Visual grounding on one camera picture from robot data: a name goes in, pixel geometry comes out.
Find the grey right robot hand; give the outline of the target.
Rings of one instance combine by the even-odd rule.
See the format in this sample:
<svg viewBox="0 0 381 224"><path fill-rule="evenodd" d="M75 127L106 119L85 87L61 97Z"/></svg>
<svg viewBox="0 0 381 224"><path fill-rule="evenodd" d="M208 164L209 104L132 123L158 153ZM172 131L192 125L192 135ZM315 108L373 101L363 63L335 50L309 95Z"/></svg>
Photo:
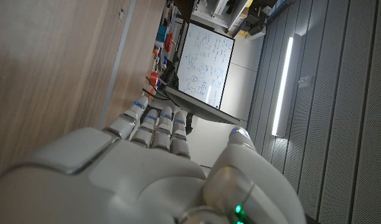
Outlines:
<svg viewBox="0 0 381 224"><path fill-rule="evenodd" d="M0 223L305 223L284 175L235 127L208 173L186 121L145 96L102 130L82 128L0 174Z"/></svg>

